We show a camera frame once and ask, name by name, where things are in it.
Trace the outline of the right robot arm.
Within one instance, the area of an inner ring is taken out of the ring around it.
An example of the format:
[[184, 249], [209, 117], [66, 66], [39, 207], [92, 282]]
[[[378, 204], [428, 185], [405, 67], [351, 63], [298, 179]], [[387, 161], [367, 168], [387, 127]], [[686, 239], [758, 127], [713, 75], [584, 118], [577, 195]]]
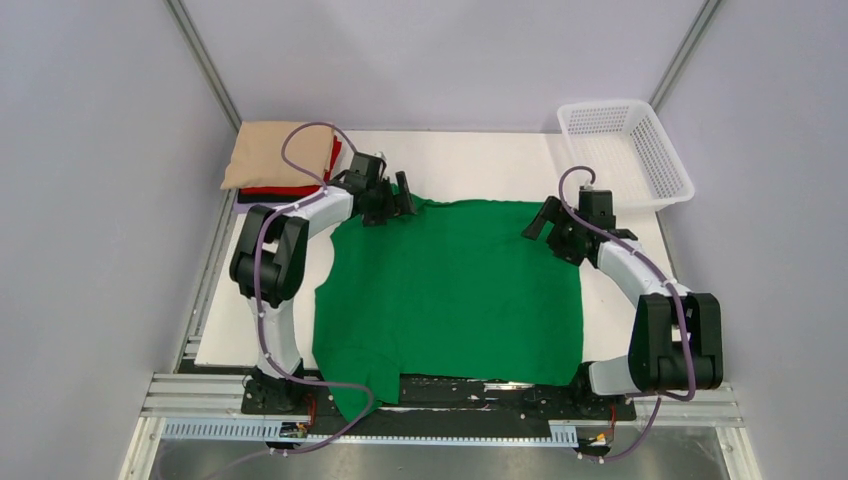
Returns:
[[625, 355], [583, 363], [571, 403], [596, 417], [611, 396], [665, 394], [690, 399], [723, 382], [721, 308], [710, 293], [679, 284], [645, 253], [631, 230], [617, 225], [609, 190], [583, 189], [572, 208], [548, 197], [523, 237], [545, 242], [553, 255], [574, 266], [585, 262], [610, 278], [635, 308]]

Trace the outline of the green t shirt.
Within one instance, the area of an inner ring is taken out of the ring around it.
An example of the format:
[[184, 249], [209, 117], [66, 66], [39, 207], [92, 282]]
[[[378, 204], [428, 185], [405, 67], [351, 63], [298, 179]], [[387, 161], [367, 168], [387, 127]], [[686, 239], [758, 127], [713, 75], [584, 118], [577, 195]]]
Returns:
[[416, 207], [331, 233], [312, 352], [342, 416], [397, 403], [404, 374], [568, 384], [583, 353], [580, 274], [523, 237], [540, 204]]

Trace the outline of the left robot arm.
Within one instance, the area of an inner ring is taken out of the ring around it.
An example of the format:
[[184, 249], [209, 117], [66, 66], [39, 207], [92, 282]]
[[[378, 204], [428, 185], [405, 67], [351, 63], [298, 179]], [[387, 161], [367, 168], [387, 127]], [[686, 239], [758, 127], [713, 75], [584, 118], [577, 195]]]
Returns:
[[305, 403], [309, 382], [302, 376], [293, 300], [305, 277], [309, 240], [351, 218], [376, 227], [416, 214], [406, 173], [389, 179], [385, 165], [381, 156], [356, 153], [348, 169], [316, 192], [281, 207], [249, 209], [229, 276], [254, 315], [259, 354], [248, 382], [250, 398], [267, 395], [283, 413]]

